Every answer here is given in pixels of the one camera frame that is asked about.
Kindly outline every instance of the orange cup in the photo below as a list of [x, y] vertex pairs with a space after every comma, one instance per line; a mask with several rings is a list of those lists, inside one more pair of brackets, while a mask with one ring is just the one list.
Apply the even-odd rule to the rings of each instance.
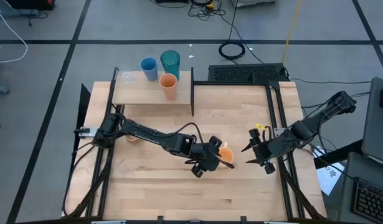
[[221, 160], [228, 163], [233, 163], [234, 154], [233, 151], [227, 147], [227, 142], [224, 142], [224, 146], [219, 148], [219, 154], [221, 155]]
[[140, 138], [136, 138], [136, 137], [131, 136], [131, 135], [127, 135], [127, 136], [125, 136], [125, 139], [126, 139], [128, 142], [132, 143], [132, 144], [136, 144], [137, 142], [140, 142], [140, 141], [141, 141]]
[[177, 78], [173, 74], [164, 74], [159, 78], [159, 84], [167, 100], [177, 99]]

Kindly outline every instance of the teal cup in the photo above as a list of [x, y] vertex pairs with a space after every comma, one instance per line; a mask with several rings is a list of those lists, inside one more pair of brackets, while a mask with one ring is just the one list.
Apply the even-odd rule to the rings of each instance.
[[179, 80], [180, 55], [174, 50], [167, 50], [161, 54], [162, 66], [166, 73], [173, 74]]

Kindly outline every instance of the gray floor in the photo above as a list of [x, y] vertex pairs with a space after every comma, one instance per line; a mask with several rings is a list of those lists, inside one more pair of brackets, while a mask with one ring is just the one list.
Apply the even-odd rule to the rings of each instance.
[[[7, 18], [10, 26], [27, 40], [70, 40], [85, 0], [57, 0], [49, 18], [32, 20]], [[297, 0], [246, 7], [237, 11], [235, 26], [244, 39], [285, 40]], [[377, 40], [383, 40], [383, 0], [359, 1]], [[226, 19], [233, 7], [224, 0]], [[187, 16], [188, 7], [166, 9], [149, 1], [91, 0], [80, 40], [215, 40], [227, 39], [230, 26], [219, 17], [207, 22]], [[294, 40], [369, 40], [352, 1], [302, 1], [293, 31]], [[0, 40], [14, 40], [14, 34], [0, 20]], [[0, 84], [9, 85], [10, 95], [0, 95], [0, 223], [5, 223], [17, 194], [29, 156], [46, 114], [68, 44], [30, 44], [26, 57], [0, 65]], [[73, 147], [73, 129], [78, 110], [80, 85], [91, 90], [94, 81], [109, 80], [115, 66], [139, 70], [144, 57], [159, 58], [173, 49], [181, 54], [181, 68], [194, 67], [195, 79], [206, 80], [209, 65], [231, 64], [222, 58], [219, 44], [95, 45], [78, 44], [70, 61], [52, 119], [47, 130], [29, 188], [17, 222], [58, 218]], [[284, 45], [249, 45], [265, 63], [281, 62]], [[23, 53], [19, 44], [0, 44], [0, 59]], [[238, 49], [228, 47], [228, 54]], [[247, 52], [239, 63], [258, 63]], [[310, 81], [357, 82], [383, 78], [383, 68], [372, 45], [290, 45], [286, 67], [291, 78]], [[324, 102], [340, 90], [349, 94], [369, 91], [369, 84], [317, 85], [296, 81], [301, 104]], [[362, 137], [368, 97], [358, 98], [357, 111], [339, 116], [323, 126], [323, 136], [337, 147]], [[334, 217], [339, 186], [325, 197]]]

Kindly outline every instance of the wooden shelf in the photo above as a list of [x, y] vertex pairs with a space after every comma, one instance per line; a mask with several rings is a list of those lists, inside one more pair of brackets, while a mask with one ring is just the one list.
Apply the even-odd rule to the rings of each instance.
[[191, 105], [192, 101], [192, 72], [181, 71], [177, 81], [177, 100], [167, 100], [159, 85], [159, 78], [164, 72], [158, 72], [156, 81], [149, 81], [142, 71], [133, 72], [135, 79], [125, 83], [121, 72], [115, 84], [112, 103], [116, 105]]

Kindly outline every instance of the small cup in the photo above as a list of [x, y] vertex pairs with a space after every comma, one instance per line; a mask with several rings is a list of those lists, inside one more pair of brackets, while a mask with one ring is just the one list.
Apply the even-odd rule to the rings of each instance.
[[131, 136], [131, 135], [127, 135], [127, 136], [125, 136], [125, 139], [126, 139], [128, 142], [132, 143], [132, 144], [136, 144], [137, 142], [140, 142], [140, 141], [141, 141], [140, 138], [136, 138], [136, 137]]
[[173, 74], [164, 74], [159, 78], [159, 84], [167, 100], [177, 99], [177, 78]]
[[231, 149], [229, 149], [227, 147], [227, 142], [224, 142], [224, 146], [219, 148], [219, 154], [221, 155], [221, 157], [220, 157], [221, 160], [228, 162], [228, 163], [233, 163], [234, 154], [233, 154], [233, 151], [231, 151]]
[[158, 68], [156, 65], [156, 60], [148, 57], [144, 58], [140, 63], [141, 69], [143, 69], [144, 74], [149, 81], [155, 81], [158, 79]]

